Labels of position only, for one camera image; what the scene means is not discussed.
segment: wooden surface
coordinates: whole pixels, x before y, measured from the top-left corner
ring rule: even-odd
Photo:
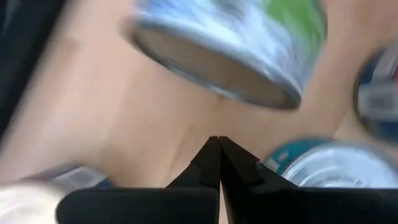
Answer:
[[[130,8],[130,0],[68,5],[3,142],[0,182],[82,162],[121,186],[162,187],[212,135],[229,136],[260,158],[313,135],[396,155],[358,124],[352,95],[339,96],[334,77],[313,78],[298,111],[223,98],[134,50],[120,34]],[[315,97],[322,95],[328,103]]]

